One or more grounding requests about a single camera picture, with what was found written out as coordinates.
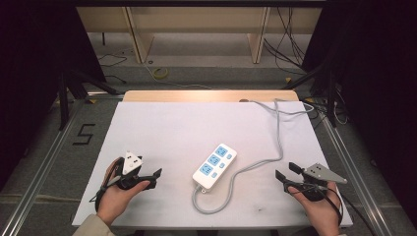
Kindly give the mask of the person's left hand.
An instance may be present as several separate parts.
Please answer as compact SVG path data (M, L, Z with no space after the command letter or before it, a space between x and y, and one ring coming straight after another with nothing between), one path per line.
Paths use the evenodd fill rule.
M108 187L100 200L96 215L110 227L113 221L125 211L130 200L148 185L149 181L144 181L130 190L121 190L117 185Z

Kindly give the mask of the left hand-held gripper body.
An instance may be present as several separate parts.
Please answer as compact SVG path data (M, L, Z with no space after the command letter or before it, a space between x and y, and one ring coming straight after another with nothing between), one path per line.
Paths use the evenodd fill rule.
M130 190L142 182L141 177L138 175L142 164L143 161L140 156L127 151L126 155L116 162L115 184L122 190Z

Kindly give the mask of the person's right hand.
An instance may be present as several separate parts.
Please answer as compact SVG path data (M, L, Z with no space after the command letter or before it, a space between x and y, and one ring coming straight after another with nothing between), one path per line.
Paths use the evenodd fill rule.
M294 187L289 187L288 191L304 208L311 225L320 236L339 236L338 210L326 199L311 202Z

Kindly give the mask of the black metal stand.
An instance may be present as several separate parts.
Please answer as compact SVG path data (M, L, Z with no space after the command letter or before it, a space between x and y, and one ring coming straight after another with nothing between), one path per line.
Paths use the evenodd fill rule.
M60 101L60 127L62 131L69 122L69 106L68 106L68 94L69 91L75 99L85 99L88 96L88 92L83 86L83 83L89 83L98 89L101 89L109 94L118 95L119 91L106 85L104 82L96 80L94 77L78 71L70 70L66 73L62 73L58 78L58 95Z
M283 87L283 89L295 89L309 80L314 79L314 84L311 87L310 93L316 94L323 91L327 92L327 118L330 121L331 125L336 127L336 115L335 115L335 78L334 72L331 68L330 62L323 62L316 69L308 72L306 75L303 75L298 80L293 83L290 83Z

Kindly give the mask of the wooden table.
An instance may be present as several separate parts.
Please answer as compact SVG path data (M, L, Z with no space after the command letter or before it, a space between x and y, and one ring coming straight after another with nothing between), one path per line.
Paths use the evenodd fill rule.
M237 102L243 99L298 101L293 90L226 89L226 90L128 90L124 102Z

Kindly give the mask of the light wooden shelf unit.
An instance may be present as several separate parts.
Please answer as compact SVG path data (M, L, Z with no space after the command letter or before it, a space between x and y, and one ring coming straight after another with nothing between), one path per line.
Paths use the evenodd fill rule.
M295 34L314 32L320 8L296 7L79 7L87 32L126 32L139 63L145 62L160 32L244 33L258 64L267 33L283 33L283 19Z

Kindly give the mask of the aluminium floor rail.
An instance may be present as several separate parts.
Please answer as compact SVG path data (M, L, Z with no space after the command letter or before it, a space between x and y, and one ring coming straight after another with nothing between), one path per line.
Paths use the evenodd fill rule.
M82 100L70 105L70 120L61 131L48 117L0 193L7 209L0 221L0 236L71 236L77 207L89 177L89 164L73 146L88 106Z
M387 221L382 210L379 208L377 201L361 175L359 168L356 166L352 155L347 149L341 135L336 128L332 126L327 116L320 112L319 116L326 128L328 135L338 153L338 156L347 172L349 183L355 189L364 211L366 212L369 222L373 227L373 231L377 236L393 236L392 231L387 225Z

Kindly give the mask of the white power strip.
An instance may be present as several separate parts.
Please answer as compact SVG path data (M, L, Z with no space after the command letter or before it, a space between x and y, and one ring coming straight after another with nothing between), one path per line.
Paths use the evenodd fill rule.
M219 144L199 165L192 175L193 182L209 192L237 157L237 151L226 144Z

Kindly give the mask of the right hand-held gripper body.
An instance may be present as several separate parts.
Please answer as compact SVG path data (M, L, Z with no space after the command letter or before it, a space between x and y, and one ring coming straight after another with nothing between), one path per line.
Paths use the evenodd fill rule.
M300 183L302 187L298 191L311 202L320 201L325 197L328 190L328 182L347 183L346 178L334 173L320 163L315 163L303 169L304 173L301 175L303 181Z

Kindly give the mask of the white table mat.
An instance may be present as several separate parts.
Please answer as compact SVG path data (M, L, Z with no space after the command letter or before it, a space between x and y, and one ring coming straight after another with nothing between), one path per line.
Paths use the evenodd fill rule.
M237 157L206 194L192 175L219 145ZM126 151L143 159L142 174L162 168L157 185L138 194L115 225L144 229L255 229L301 226L300 204L286 194L276 170L327 161L300 101L121 102L90 176L73 223L94 212L91 198L108 165Z

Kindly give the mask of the dark curtain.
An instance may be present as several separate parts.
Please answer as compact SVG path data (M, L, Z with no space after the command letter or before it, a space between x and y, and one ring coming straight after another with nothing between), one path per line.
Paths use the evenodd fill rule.
M326 0L303 67L339 38L332 72L350 118L417 229L417 0Z
M0 191L75 72L105 80L75 6L0 0Z

